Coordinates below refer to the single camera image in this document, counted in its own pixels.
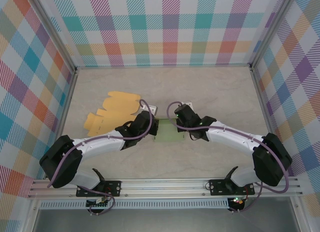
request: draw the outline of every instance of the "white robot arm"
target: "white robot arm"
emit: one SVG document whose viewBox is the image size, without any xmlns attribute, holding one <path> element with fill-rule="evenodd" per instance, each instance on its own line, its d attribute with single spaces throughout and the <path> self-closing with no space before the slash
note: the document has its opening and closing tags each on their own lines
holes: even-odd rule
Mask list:
<svg viewBox="0 0 320 232">
<path fill-rule="evenodd" d="M 269 133 L 266 136 L 253 135 L 230 128 L 208 116 L 200 118 L 187 104 L 179 106 L 174 113 L 178 118 L 176 122 L 178 131 L 188 131 L 196 139 L 224 143 L 252 156 L 251 166 L 244 169 L 235 167 L 229 172 L 223 183 L 219 182 L 219 186 L 227 189 L 230 194 L 235 194 L 240 187 L 258 181 L 270 186 L 278 185 L 284 175 L 284 170 L 281 169 L 279 162 L 262 144 L 272 149 L 285 170 L 292 163 L 288 152 L 274 134 Z M 128 138 L 135 138 L 141 135 L 147 130 L 149 124 L 150 115 L 147 111 L 143 111 L 138 114 L 135 121 L 125 123 L 123 126 L 104 135 L 102 139 L 71 140 L 67 135 L 62 136 L 41 158 L 40 165 L 48 178 L 50 180 L 53 178 L 51 183 L 55 188 L 74 184 L 94 191 L 104 192 L 106 186 L 102 175 L 95 169 L 93 169 L 95 174 L 93 172 L 78 171 L 78 166 L 90 157 L 136 145 L 142 139 L 141 137 L 133 140 L 128 140 Z M 157 130 L 158 121 L 152 116 L 152 126 L 148 133 L 156 136 Z M 76 147 L 76 149 L 68 155 L 61 165 L 64 155 L 73 147 Z"/>
<path fill-rule="evenodd" d="M 142 111 L 134 121 L 128 121 L 123 126 L 101 136 L 75 140 L 71 140 L 67 135 L 61 136 L 39 163 L 54 188 L 74 184 L 105 192 L 105 181 L 102 175 L 96 169 L 93 169 L 95 173 L 78 170 L 79 165 L 90 157 L 135 146 L 147 134 L 156 136 L 158 123 L 153 114 Z"/>
<path fill-rule="evenodd" d="M 238 187 L 258 181 L 270 186 L 277 186 L 282 179 L 284 173 L 279 162 L 262 145 L 266 145 L 272 150 L 285 170 L 292 163 L 283 144 L 272 133 L 268 133 L 266 136 L 253 135 L 230 128 L 208 116 L 201 119 L 188 104 L 182 104 L 174 113 L 177 116 L 178 131 L 188 131 L 196 139 L 223 143 L 252 156 L 251 166 L 244 169 L 235 167 L 224 179 L 224 185 L 231 193 L 235 192 Z"/>
</svg>

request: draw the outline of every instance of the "black mounting bracket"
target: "black mounting bracket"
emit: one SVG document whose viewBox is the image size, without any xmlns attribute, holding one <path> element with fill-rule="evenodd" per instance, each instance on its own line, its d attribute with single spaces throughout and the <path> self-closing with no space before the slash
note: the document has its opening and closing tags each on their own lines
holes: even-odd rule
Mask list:
<svg viewBox="0 0 320 232">
<path fill-rule="evenodd" d="M 231 192 L 226 187 L 226 181 L 224 179 L 211 179 L 209 180 L 210 195 L 254 195 L 255 189 L 252 183 L 247 184 L 244 187 L 237 187 L 234 192 Z"/>
<path fill-rule="evenodd" d="M 115 181 L 115 180 L 110 180 L 110 181 L 104 181 L 104 192 L 111 194 L 113 197 L 119 197 L 120 192 L 121 192 L 121 181 Z M 76 197 L 102 197 L 103 195 L 98 194 L 98 193 L 92 193 L 89 192 L 81 187 L 77 188 L 77 191 L 75 193 Z"/>
</svg>

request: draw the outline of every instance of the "metal frame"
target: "metal frame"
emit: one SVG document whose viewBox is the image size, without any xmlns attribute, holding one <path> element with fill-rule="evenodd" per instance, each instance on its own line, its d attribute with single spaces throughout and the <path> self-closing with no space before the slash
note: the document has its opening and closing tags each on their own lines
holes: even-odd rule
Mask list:
<svg viewBox="0 0 320 232">
<path fill-rule="evenodd" d="M 180 198 L 228 198 L 230 195 L 211 196 L 205 188 L 210 179 L 223 178 L 176 178 L 176 179 L 120 179 L 121 192 L 115 199 L 180 199 Z M 66 185 L 62 188 L 47 188 L 48 179 L 35 180 L 28 197 L 30 199 L 79 199 L 76 197 L 75 185 Z M 276 189 L 284 188 L 286 182 L 281 180 Z M 256 197 L 260 189 L 255 185 Z M 302 196 L 303 192 L 296 177 L 289 177 L 289 190 L 283 194 L 276 194 L 263 189 L 262 197 L 290 197 Z"/>
<path fill-rule="evenodd" d="M 71 77 L 69 92 L 66 97 L 66 101 L 65 101 L 65 105 L 64 105 L 63 112 L 61 115 L 60 123 L 58 125 L 57 130 L 56 130 L 55 139 L 58 139 L 63 133 L 64 126 L 66 123 L 66 118 L 67 118 L 69 107 L 70 107 L 71 100 L 72 100 L 72 96 L 73 96 L 75 88 L 76 88 L 77 79 L 78 79 L 78 73 L 76 72 L 76 73 L 72 74 L 72 77 Z"/>
<path fill-rule="evenodd" d="M 271 26 L 269 27 L 269 30 L 267 32 L 266 37 L 264 38 L 264 40 L 262 41 L 254 59 L 253 62 L 251 64 L 251 66 L 253 68 L 255 68 L 257 66 L 257 64 L 259 63 L 259 61 L 262 59 L 262 57 L 264 56 L 270 42 L 272 41 L 274 35 L 277 33 L 279 27 L 281 26 L 283 20 L 285 19 L 285 16 L 288 12 L 288 10 L 290 9 L 292 3 L 295 0 L 284 0 L 279 11 L 277 12 L 277 14 L 275 15 L 275 18 L 271 24 Z"/>
<path fill-rule="evenodd" d="M 205 188 L 209 179 L 213 178 L 181 178 L 181 179 L 121 179 L 121 193 L 115 197 L 115 208 L 228 208 L 226 199 L 230 195 L 211 196 Z M 287 193 L 275 194 L 269 190 L 263 189 L 262 197 L 279 197 L 286 196 L 294 199 L 295 204 L 299 202 L 300 196 L 303 195 L 299 180 L 296 177 L 290 177 L 290 186 Z M 75 185 L 66 185 L 63 188 L 47 188 L 48 179 L 35 180 L 33 182 L 29 199 L 32 201 L 23 227 L 23 231 L 32 231 L 36 222 L 37 214 L 41 209 L 85 209 L 87 198 L 76 197 L 77 187 Z M 285 186 L 283 179 L 277 189 Z M 254 186 L 256 197 L 259 186 Z M 90 197 L 89 199 L 98 199 L 99 197 Z M 295 206 L 295 214 L 303 214 Z M 297 218 L 301 231 L 308 227 L 307 220 Z"/>
<path fill-rule="evenodd" d="M 108 67 L 108 66 L 99 66 L 99 67 L 77 67 L 78 70 L 92 70 L 92 69 L 132 69 L 132 68 L 183 68 L 187 67 L 189 68 L 191 65 L 145 65 L 145 66 L 115 66 L 115 67 Z M 216 65 L 198 65 L 198 66 L 192 66 L 193 68 L 199 67 L 199 68 L 220 68 L 220 67 L 248 67 L 249 65 L 247 63 L 233 63 L 233 64 L 216 64 Z"/>
<path fill-rule="evenodd" d="M 43 9 L 41 2 L 39 0 L 28 0 L 29 3 L 32 5 L 34 11 L 36 12 L 37 16 L 39 17 L 41 23 L 43 24 L 44 28 L 48 32 L 49 37 L 52 39 L 53 43 L 55 44 L 57 50 L 61 54 L 63 60 L 66 62 L 68 68 L 76 73 L 76 66 L 73 63 L 69 52 L 67 51 L 65 45 L 61 41 L 54 25 L 51 22 L 50 17 L 46 14 L 45 10 Z"/>
<path fill-rule="evenodd" d="M 266 52 L 273 36 L 278 31 L 282 21 L 287 14 L 291 4 L 294 0 L 284 0 L 279 12 L 277 13 L 272 25 L 269 28 L 268 34 L 263 40 L 260 48 L 258 49 L 256 56 L 252 62 L 250 69 L 250 74 L 252 77 L 252 81 L 254 87 L 256 89 L 256 93 L 258 96 L 258 100 L 261 106 L 261 110 L 263 116 L 265 118 L 266 126 L 268 131 L 272 131 L 272 124 L 270 118 L 267 114 L 267 109 L 263 102 L 263 98 L 261 96 L 261 91 L 258 86 L 258 82 L 254 73 L 254 68 L 257 66 L 259 61 L 262 59 L 264 53 Z M 54 44 L 57 46 L 58 51 L 61 53 L 63 59 L 66 61 L 68 67 L 73 71 L 73 76 L 71 79 L 70 90 L 66 99 L 65 107 L 61 116 L 61 121 L 59 123 L 57 129 L 57 137 L 61 136 L 63 132 L 63 127 L 65 125 L 65 121 L 67 118 L 69 106 L 72 100 L 73 92 L 76 86 L 78 74 L 76 73 L 76 67 L 66 50 L 63 42 L 61 41 L 59 35 L 57 34 L 53 24 L 51 23 L 50 18 L 44 11 L 39 0 L 29 0 L 32 4 L 34 10 L 39 16 L 41 22 L 45 26 L 49 36 L 53 40 Z M 235 66 L 247 66 L 245 64 L 235 64 L 229 65 L 228 67 Z M 148 66 L 148 67 L 170 67 L 170 66 Z M 221 65 L 208 66 L 208 67 L 221 67 Z M 79 67 L 79 69 L 105 69 L 107 67 L 97 67 L 97 68 L 84 68 Z M 207 181 L 212 178 L 188 178 L 188 179 L 122 179 L 121 185 L 121 195 L 119 198 L 116 198 L 117 201 L 138 201 L 141 199 L 152 199 L 152 200 L 173 200 L 173 199 L 188 199 L 190 201 L 194 199 L 200 200 L 208 200 L 208 199 L 223 199 L 230 196 L 211 196 L 210 192 L 205 189 L 205 184 Z M 64 188 L 54 189 L 47 188 L 48 180 L 35 180 L 30 194 L 29 194 L 29 212 L 27 216 L 27 220 L 23 226 L 23 231 L 32 231 L 35 225 L 35 221 L 37 218 L 37 214 L 39 209 L 41 209 L 42 202 L 46 199 L 50 201 L 58 201 L 58 199 L 63 199 L 64 201 L 81 201 L 84 198 L 78 198 L 75 196 L 76 194 L 76 186 L 67 185 Z M 284 181 L 281 181 L 278 189 L 284 187 Z M 258 186 L 255 186 L 256 194 L 250 197 L 255 197 L 259 190 Z M 289 196 L 291 198 L 292 207 L 297 218 L 298 225 L 301 231 L 312 231 L 308 224 L 307 216 L 305 213 L 305 208 L 303 206 L 301 197 L 302 189 L 300 188 L 300 184 L 297 178 L 290 177 L 290 187 L 289 191 L 285 194 L 275 194 L 270 192 L 269 190 L 264 189 L 262 191 L 262 197 L 279 197 L 279 196 Z"/>
</svg>

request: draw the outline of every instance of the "plaid backdrop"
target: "plaid backdrop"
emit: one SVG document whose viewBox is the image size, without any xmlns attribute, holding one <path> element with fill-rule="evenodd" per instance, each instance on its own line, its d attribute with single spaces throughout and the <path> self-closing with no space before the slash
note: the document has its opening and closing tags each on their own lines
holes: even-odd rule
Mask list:
<svg viewBox="0 0 320 232">
<path fill-rule="evenodd" d="M 0 231 L 17 231 L 71 71 L 27 0 L 0 0 Z"/>
<path fill-rule="evenodd" d="M 255 71 L 320 228 L 320 0 L 295 0 Z"/>
<path fill-rule="evenodd" d="M 282 0 L 41 1 L 75 64 L 95 67 L 247 64 Z"/>
<path fill-rule="evenodd" d="M 266 35 L 268 34 L 270 25 L 274 21 L 274 19 L 276 17 L 276 14 L 278 13 L 279 9 L 281 8 L 281 5 L 283 4 L 283 1 L 284 0 L 277 0 L 276 5 L 274 6 L 273 11 L 270 14 L 270 17 L 269 17 L 267 23 L 265 24 L 265 27 L 263 28 L 263 31 L 262 31 L 262 33 L 261 33 L 261 35 L 259 37 L 259 40 L 256 43 L 256 45 L 254 47 L 254 50 L 253 50 L 253 52 L 252 52 L 252 54 L 250 56 L 249 63 L 252 63 L 252 61 L 254 60 L 262 41 L 265 39 Z"/>
</svg>

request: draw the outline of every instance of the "cable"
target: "cable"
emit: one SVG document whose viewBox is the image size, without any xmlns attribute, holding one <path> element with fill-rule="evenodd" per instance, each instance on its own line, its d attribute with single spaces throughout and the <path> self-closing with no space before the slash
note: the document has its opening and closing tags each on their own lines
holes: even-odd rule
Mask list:
<svg viewBox="0 0 320 232">
<path fill-rule="evenodd" d="M 205 184 L 205 186 L 204 186 L 206 190 L 210 190 L 209 188 L 207 188 L 207 184 L 208 184 L 208 183 L 210 183 L 210 181 L 208 181 L 208 182 Z"/>
<path fill-rule="evenodd" d="M 99 215 L 101 215 L 101 214 L 107 213 L 107 212 L 110 211 L 110 210 L 115 206 L 115 204 L 116 204 L 115 197 L 113 197 L 113 196 L 112 196 L 111 194 L 109 194 L 109 193 L 103 193 L 103 192 L 94 191 L 94 190 L 92 190 L 92 189 L 89 189 L 89 188 L 86 188 L 86 187 L 82 187 L 82 186 L 79 186 L 79 187 L 85 189 L 86 191 L 89 191 L 89 192 L 92 192 L 92 193 L 97 193 L 97 194 L 102 194 L 102 195 L 107 196 L 107 197 L 110 197 L 110 198 L 112 199 L 112 204 L 111 204 L 111 206 L 110 206 L 109 208 L 104 209 L 104 210 L 103 210 L 102 212 L 100 212 L 100 213 L 93 213 L 92 210 L 91 210 L 91 208 L 93 207 L 93 205 L 91 205 L 91 206 L 89 207 L 89 211 L 90 211 L 91 214 L 94 214 L 94 215 L 99 216 Z"/>
<path fill-rule="evenodd" d="M 60 171 L 60 169 L 61 169 L 61 166 L 62 166 L 62 164 L 64 163 L 65 159 L 68 157 L 68 155 L 69 155 L 72 151 L 74 151 L 76 148 L 82 146 L 83 143 L 89 143 L 89 142 L 91 142 L 91 141 L 94 141 L 94 140 L 97 140 L 97 139 L 102 139 L 102 138 L 106 138 L 106 139 L 113 138 L 113 139 L 123 139 L 123 140 L 136 140 L 136 139 L 140 139 L 140 138 L 146 136 L 147 133 L 149 132 L 149 130 L 151 129 L 151 126 L 152 126 L 152 112 L 151 112 L 151 109 L 150 109 L 148 103 L 147 103 L 144 99 L 140 99 L 140 101 L 139 101 L 140 106 L 142 107 L 141 102 L 143 102 L 143 103 L 146 105 L 146 107 L 147 107 L 148 110 L 149 110 L 149 115 L 150 115 L 150 123 L 149 123 L 149 126 L 148 126 L 148 128 L 146 129 L 146 131 L 145 131 L 143 134 L 141 134 L 141 135 L 139 135 L 139 136 L 136 136 L 136 137 L 117 137 L 117 136 L 103 135 L 103 136 L 99 136 L 99 137 L 90 138 L 90 139 L 88 139 L 88 140 L 86 140 L 86 141 L 83 141 L 83 142 L 81 142 L 81 143 L 78 143 L 77 145 L 75 145 L 75 146 L 73 146 L 71 149 L 69 149 L 68 152 L 67 152 L 67 153 L 64 155 L 64 157 L 61 159 L 61 161 L 60 161 L 59 165 L 57 166 L 57 168 L 56 168 L 56 170 L 55 170 L 55 173 L 53 174 L 53 176 L 52 176 L 52 178 L 51 178 L 51 180 L 50 180 L 50 183 L 48 184 L 47 188 L 50 188 L 51 185 L 54 183 L 54 181 L 55 181 L 55 179 L 56 179 L 56 177 L 57 177 L 57 175 L 58 175 L 58 173 L 59 173 L 59 171 Z"/>
<path fill-rule="evenodd" d="M 253 138 L 253 137 L 250 137 L 249 135 L 246 135 L 246 134 L 244 134 L 244 133 L 241 133 L 241 132 L 239 132 L 239 131 L 236 131 L 236 130 L 233 130 L 233 129 L 230 129 L 230 128 L 225 128 L 225 127 L 219 127 L 219 126 L 201 126 L 201 127 L 195 127 L 195 128 L 181 127 L 181 126 L 175 124 L 175 123 L 173 122 L 173 120 L 170 118 L 169 109 L 170 109 L 170 107 L 171 107 L 173 104 L 180 104 L 180 105 L 182 105 L 182 102 L 180 102 L 180 101 L 172 102 L 172 103 L 170 103 L 170 104 L 168 105 L 168 107 L 167 107 L 167 109 L 166 109 L 166 116 L 168 117 L 170 123 L 172 123 L 175 127 L 180 128 L 180 129 L 183 129 L 183 130 L 199 130 L 199 129 L 210 129 L 210 128 L 213 128 L 213 129 L 219 129 L 219 130 L 229 131 L 229 132 L 231 132 L 231 133 L 235 133 L 235 134 L 237 134 L 237 135 L 240 135 L 240 136 L 245 137 L 245 138 L 247 138 L 247 139 L 251 139 L 252 141 L 258 143 L 259 145 L 261 145 L 262 147 L 264 147 L 264 148 L 274 157 L 274 159 L 277 161 L 277 163 L 279 164 L 279 166 L 280 166 L 280 168 L 281 168 L 281 170 L 282 170 L 282 172 L 283 172 L 283 175 L 284 175 L 284 178 L 285 178 L 285 188 L 284 188 L 283 190 L 281 190 L 281 191 L 278 191 L 278 190 L 274 190 L 274 189 L 272 189 L 272 188 L 263 186 L 263 183 L 262 183 L 262 182 L 261 182 L 261 184 L 256 183 L 257 185 L 260 186 L 260 192 L 259 192 L 258 196 L 256 197 L 257 199 L 260 197 L 263 188 L 268 189 L 268 190 L 270 190 L 270 191 L 272 191 L 272 192 L 274 192 L 274 193 L 285 193 L 285 192 L 287 192 L 287 190 L 289 189 L 289 177 L 288 177 L 288 174 L 287 174 L 287 172 L 286 172 L 283 164 L 281 163 L 281 161 L 280 161 L 279 158 L 277 157 L 277 155 L 276 155 L 268 146 L 266 146 L 263 142 L 255 139 L 255 138 Z"/>
</svg>

